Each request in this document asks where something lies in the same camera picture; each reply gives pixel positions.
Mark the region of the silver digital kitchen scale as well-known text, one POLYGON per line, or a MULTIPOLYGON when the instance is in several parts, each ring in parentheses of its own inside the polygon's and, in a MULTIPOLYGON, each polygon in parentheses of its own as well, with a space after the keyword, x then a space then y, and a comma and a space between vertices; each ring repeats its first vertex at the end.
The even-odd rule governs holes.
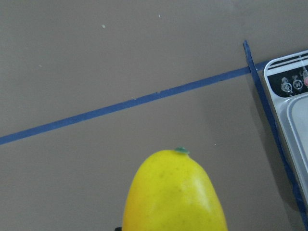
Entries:
POLYGON ((307 205, 308 52, 300 51, 269 61, 262 82, 299 194, 307 205))

